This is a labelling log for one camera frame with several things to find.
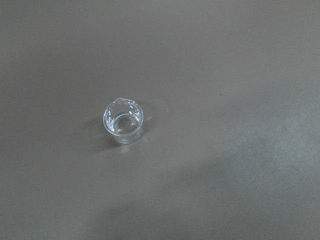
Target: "gray table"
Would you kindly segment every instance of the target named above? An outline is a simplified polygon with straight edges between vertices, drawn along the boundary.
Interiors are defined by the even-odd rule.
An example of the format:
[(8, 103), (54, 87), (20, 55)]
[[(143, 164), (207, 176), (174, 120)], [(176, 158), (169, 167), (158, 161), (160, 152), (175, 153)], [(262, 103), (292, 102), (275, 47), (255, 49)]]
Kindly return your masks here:
[(0, 239), (319, 239), (320, 1), (0, 6)]

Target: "transparent glass container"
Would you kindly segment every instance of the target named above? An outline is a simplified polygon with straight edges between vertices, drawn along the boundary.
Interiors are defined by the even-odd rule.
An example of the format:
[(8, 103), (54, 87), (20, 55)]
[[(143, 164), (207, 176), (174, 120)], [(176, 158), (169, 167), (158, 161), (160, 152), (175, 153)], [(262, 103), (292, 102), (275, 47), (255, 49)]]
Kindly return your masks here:
[(103, 125), (121, 144), (131, 144), (142, 135), (144, 113), (130, 99), (119, 97), (108, 105), (103, 114)]

